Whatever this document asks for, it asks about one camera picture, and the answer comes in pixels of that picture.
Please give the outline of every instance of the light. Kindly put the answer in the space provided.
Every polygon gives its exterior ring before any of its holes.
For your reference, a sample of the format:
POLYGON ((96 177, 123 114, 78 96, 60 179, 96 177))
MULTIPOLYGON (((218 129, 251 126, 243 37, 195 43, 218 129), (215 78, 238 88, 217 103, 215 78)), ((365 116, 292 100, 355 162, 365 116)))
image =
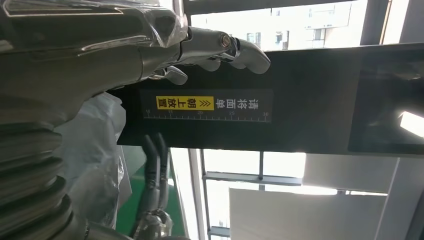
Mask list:
POLYGON ((400 121, 400 127, 424 138, 424 118, 404 111, 402 113, 402 120, 400 121))

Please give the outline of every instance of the yellow label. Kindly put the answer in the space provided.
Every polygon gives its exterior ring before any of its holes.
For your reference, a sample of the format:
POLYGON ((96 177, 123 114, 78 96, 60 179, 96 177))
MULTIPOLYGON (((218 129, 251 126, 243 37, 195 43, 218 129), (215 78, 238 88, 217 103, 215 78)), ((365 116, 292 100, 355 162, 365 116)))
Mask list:
POLYGON ((156 96, 158 110, 214 110, 213 96, 156 96))

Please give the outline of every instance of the transparent plastic film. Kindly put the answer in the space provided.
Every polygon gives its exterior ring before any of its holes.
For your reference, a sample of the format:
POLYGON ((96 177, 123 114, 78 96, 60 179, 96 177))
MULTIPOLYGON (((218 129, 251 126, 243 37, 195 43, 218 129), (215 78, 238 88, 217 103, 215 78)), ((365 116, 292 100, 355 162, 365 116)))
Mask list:
POLYGON ((12 28, 14 34, 4 40, 20 50, 73 48, 87 52, 122 45, 167 48, 186 38, 188 30, 185 15, 176 14, 159 0, 0 2, 0 11, 7 16, 0 32, 12 28), (20 22, 19 27, 14 27, 15 21, 20 22))

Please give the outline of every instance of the black panel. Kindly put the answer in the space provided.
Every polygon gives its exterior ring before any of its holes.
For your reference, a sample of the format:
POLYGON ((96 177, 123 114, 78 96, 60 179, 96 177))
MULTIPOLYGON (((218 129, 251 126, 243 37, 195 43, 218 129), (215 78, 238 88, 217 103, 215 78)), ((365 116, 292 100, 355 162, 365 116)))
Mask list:
POLYGON ((118 143, 140 145, 143 134, 161 132, 171 147, 348 154, 350 140, 356 147, 361 143, 355 141, 362 141, 350 139, 362 64, 367 68, 386 55, 423 49, 422 44, 409 44, 268 52, 271 68, 262 75, 226 63, 215 72, 181 67, 189 76, 183 86, 146 80, 114 92, 127 111, 118 143), (272 122, 143 119, 140 89, 272 90, 272 122))
POLYGON ((424 50, 369 55, 363 66, 349 150, 423 154, 424 50))

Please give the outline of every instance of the robotic finger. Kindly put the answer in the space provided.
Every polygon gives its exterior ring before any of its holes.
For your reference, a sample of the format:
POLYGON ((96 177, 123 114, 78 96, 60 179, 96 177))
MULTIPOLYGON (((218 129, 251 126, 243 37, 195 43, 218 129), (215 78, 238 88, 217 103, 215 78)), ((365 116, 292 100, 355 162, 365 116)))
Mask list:
POLYGON ((155 240, 171 235, 173 222, 165 212, 168 204, 168 147, 160 133, 144 136, 146 153, 145 186, 130 236, 134 240, 155 240))

